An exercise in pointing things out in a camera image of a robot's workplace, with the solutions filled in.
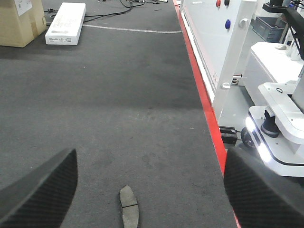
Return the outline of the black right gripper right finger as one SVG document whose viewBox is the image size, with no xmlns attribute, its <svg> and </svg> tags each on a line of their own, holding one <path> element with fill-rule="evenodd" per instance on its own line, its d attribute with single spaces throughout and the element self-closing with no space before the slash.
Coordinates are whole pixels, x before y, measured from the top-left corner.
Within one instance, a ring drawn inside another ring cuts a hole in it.
<svg viewBox="0 0 304 228">
<path fill-rule="evenodd" d="M 228 150 L 224 186 L 243 228 L 302 228 L 304 180 L 284 177 L 241 148 Z"/>
</svg>

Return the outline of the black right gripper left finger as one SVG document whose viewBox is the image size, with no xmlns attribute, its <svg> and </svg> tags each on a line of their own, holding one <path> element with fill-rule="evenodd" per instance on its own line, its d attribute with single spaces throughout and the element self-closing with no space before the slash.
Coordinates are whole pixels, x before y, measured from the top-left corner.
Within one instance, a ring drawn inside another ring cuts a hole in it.
<svg viewBox="0 0 304 228">
<path fill-rule="evenodd" d="M 78 183 L 75 149 L 64 149 L 30 173 L 1 189 L 2 228 L 58 228 Z"/>
</svg>

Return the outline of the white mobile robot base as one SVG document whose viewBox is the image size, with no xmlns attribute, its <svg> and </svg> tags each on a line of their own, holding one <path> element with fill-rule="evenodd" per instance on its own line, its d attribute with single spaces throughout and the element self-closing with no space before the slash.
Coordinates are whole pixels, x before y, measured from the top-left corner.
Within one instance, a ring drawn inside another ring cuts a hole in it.
<svg viewBox="0 0 304 228">
<path fill-rule="evenodd" d="M 281 44 L 257 42 L 243 83 L 254 106 L 245 126 L 265 166 L 281 176 L 304 175 L 304 62 Z"/>
</svg>

